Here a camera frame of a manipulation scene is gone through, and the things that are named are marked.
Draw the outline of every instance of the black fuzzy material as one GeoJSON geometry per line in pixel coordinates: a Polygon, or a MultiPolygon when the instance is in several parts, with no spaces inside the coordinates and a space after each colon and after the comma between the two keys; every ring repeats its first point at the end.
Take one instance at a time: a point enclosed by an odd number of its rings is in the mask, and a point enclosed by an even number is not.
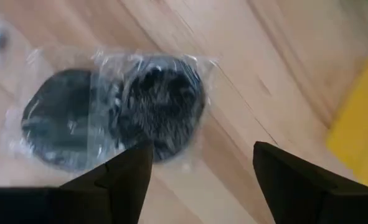
{"type": "Polygon", "coordinates": [[[203,84],[188,64],[153,57],[127,74],[123,114],[154,142],[154,161],[166,161],[191,140],[205,105],[203,84]]]}

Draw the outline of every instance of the yellow object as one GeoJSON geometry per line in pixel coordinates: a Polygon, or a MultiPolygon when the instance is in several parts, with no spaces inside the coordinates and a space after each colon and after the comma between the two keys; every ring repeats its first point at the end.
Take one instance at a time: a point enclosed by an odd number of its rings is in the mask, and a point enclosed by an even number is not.
{"type": "Polygon", "coordinates": [[[333,124],[328,148],[368,185],[368,64],[333,124]]]}

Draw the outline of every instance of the wood grain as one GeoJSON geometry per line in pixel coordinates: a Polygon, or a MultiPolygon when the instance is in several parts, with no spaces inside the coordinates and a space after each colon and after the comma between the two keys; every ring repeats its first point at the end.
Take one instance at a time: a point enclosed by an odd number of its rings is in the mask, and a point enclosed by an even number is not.
{"type": "MultiPolygon", "coordinates": [[[[252,168],[255,141],[353,178],[324,138],[368,57],[368,5],[355,10],[357,4],[0,0],[0,17],[29,50],[57,42],[217,58],[199,157],[190,170],[182,159],[154,168],[141,223],[273,223],[252,168]]],[[[0,71],[0,127],[18,70],[9,72],[12,78],[0,71]]],[[[0,185],[58,185],[72,178],[3,153],[0,162],[6,164],[0,185]]]]}

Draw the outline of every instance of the light wood surface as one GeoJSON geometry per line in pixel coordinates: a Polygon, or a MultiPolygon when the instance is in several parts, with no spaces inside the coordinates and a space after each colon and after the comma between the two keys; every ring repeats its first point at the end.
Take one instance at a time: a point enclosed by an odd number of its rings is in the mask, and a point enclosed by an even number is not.
{"type": "MultiPolygon", "coordinates": [[[[368,57],[368,18],[357,1],[0,0],[0,18],[29,50],[58,42],[207,55],[214,70],[201,157],[156,166],[141,223],[273,223],[252,168],[266,141],[348,178],[325,147],[342,99],[368,57]]],[[[26,48],[15,57],[26,59],[26,48]]],[[[0,130],[19,69],[0,75],[0,130]]],[[[0,185],[72,178],[0,151],[0,185]]]]}

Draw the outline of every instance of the plastic bag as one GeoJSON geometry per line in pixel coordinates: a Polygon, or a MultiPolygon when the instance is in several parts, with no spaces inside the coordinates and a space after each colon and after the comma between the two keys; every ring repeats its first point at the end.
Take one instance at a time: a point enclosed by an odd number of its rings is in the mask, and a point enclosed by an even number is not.
{"type": "Polygon", "coordinates": [[[27,59],[1,144],[75,172],[150,139],[155,163],[168,163],[194,149],[213,66],[187,55],[38,49],[27,59]]]}

